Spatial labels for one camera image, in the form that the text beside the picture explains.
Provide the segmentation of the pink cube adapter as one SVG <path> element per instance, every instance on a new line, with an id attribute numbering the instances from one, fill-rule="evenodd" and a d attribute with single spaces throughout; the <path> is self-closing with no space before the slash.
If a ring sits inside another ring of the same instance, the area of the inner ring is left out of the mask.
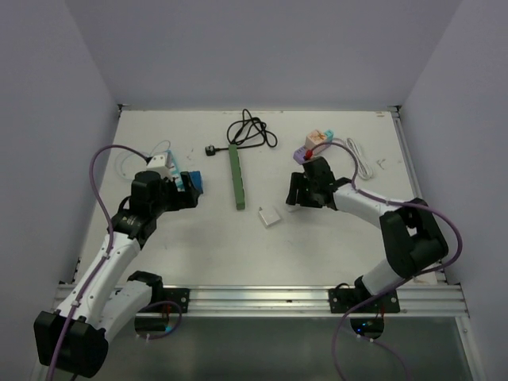
<path id="1" fill-rule="evenodd" d="M 327 140 L 327 135 L 318 129 L 312 130 L 310 133 L 306 135 L 305 139 L 305 148 L 306 150 L 311 150 L 316 147 L 318 144 L 323 143 Z"/>

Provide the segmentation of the teal small plug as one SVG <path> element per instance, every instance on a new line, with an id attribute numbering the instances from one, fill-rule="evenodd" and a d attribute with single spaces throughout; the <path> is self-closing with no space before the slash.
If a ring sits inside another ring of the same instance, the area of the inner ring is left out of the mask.
<path id="1" fill-rule="evenodd" d="M 323 132 L 324 135 L 324 142 L 330 142 L 334 138 L 334 132 L 331 129 L 327 129 Z"/>

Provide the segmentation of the white USB charger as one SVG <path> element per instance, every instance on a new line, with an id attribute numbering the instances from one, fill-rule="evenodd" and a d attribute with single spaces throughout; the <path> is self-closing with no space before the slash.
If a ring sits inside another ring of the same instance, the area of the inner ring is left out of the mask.
<path id="1" fill-rule="evenodd" d="M 258 215 L 265 228 L 270 228 L 282 221 L 280 214 L 273 206 L 261 206 L 258 209 Z"/>

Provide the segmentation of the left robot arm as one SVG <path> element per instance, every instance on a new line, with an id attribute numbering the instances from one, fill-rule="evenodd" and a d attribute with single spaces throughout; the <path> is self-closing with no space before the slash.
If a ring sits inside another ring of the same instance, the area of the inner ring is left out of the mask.
<path id="1" fill-rule="evenodd" d="M 141 171 L 111 218 L 101 248 L 85 275 L 53 312 L 42 311 L 34 322 L 37 354 L 48 375 L 57 369 L 86 378 L 104 364 L 114 338 L 134 315 L 165 305 L 162 278 L 146 271 L 114 288 L 125 269 L 156 231 L 166 212 L 195 208 L 202 194 L 198 172 L 181 173 L 183 188 L 155 171 Z"/>

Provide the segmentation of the teal power strip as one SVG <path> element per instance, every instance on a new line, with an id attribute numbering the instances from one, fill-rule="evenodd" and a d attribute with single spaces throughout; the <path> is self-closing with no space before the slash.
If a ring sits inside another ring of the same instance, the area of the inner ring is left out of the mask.
<path id="1" fill-rule="evenodd" d="M 168 154 L 168 158 L 170 159 L 169 171 L 170 171 L 171 177 L 175 182 L 177 190 L 179 192 L 184 192 L 185 186 L 182 181 L 181 173 L 180 173 L 176 158 L 173 155 L 173 153 L 171 152 L 171 150 L 167 150 L 167 154 Z"/>

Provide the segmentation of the blue cube socket adapter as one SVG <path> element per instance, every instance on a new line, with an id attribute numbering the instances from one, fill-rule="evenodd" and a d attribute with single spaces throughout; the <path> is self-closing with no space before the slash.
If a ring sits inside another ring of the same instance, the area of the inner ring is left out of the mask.
<path id="1" fill-rule="evenodd" d="M 203 190 L 202 173 L 200 171 L 190 171 L 189 176 L 195 189 L 199 192 L 199 194 L 203 194 L 204 190 Z"/>

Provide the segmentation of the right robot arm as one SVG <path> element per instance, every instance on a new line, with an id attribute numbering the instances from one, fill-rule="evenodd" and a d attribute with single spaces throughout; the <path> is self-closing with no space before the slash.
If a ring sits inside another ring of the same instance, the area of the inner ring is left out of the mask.
<path id="1" fill-rule="evenodd" d="M 288 206 L 331 210 L 354 215 L 381 232 L 385 259 L 355 281 L 353 301 L 372 311 L 381 292 L 397 287 L 448 255 L 448 244 L 428 205 L 420 198 L 390 201 L 359 189 L 352 179 L 335 178 L 323 157 L 306 161 L 291 174 Z"/>

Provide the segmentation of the aluminium front rail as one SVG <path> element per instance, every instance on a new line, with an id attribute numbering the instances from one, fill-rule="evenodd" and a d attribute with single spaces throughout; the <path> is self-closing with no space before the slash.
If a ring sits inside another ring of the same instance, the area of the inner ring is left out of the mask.
<path id="1" fill-rule="evenodd" d="M 329 286 L 184 286 L 190 289 L 187 315 L 196 318 L 327 318 Z M 397 314 L 355 314 L 353 318 L 463 318 L 468 316 L 459 286 L 408 285 L 397 289 Z"/>

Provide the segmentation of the purple power strip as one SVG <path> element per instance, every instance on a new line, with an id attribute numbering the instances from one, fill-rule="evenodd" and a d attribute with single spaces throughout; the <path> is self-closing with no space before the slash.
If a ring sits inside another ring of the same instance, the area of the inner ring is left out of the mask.
<path id="1" fill-rule="evenodd" d="M 320 147 L 317 147 L 313 150 L 313 155 L 314 156 L 317 156 L 318 154 L 320 154 L 322 151 L 326 150 L 327 148 L 329 147 L 328 144 L 325 144 L 325 145 L 322 145 Z M 309 151 L 309 149 L 306 147 L 306 146 L 302 146 L 300 148 L 298 148 L 297 150 L 294 151 L 294 154 L 293 154 L 293 159 L 299 164 L 299 165 L 302 165 L 306 159 L 305 159 L 305 156 L 306 156 L 306 153 Z"/>

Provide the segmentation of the green power strip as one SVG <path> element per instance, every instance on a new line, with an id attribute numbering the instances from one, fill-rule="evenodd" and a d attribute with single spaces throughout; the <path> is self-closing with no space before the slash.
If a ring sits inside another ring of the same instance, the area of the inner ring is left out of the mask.
<path id="1" fill-rule="evenodd" d="M 231 176 L 233 181 L 233 194 L 235 199 L 235 206 L 237 210 L 244 210 L 245 209 L 244 185 L 241 173 L 240 157 L 238 154 L 237 146 L 235 144 L 230 144 L 228 146 L 228 154 Z"/>

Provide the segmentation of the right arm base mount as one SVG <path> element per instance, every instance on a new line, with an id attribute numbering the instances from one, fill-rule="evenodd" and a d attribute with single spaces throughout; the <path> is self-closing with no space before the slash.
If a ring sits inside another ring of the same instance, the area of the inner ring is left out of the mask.
<path id="1" fill-rule="evenodd" d="M 354 306 L 360 304 L 369 298 L 369 295 L 350 287 L 346 283 L 329 288 L 328 301 L 329 310 L 332 314 L 344 314 Z M 397 314 L 401 311 L 396 291 L 391 291 L 382 297 L 377 298 L 365 306 L 361 306 L 354 311 L 355 314 Z"/>

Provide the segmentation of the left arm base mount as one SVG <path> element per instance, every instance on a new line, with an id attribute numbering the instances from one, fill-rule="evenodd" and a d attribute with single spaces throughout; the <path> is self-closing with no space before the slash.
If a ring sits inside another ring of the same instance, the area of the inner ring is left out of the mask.
<path id="1" fill-rule="evenodd" d="M 169 317 L 171 313 L 179 314 L 181 309 L 182 314 L 186 314 L 188 310 L 191 290 L 189 288 L 160 288 L 151 291 L 151 296 L 148 304 L 142 306 L 137 310 L 137 313 L 143 314 L 161 314 L 163 317 Z"/>

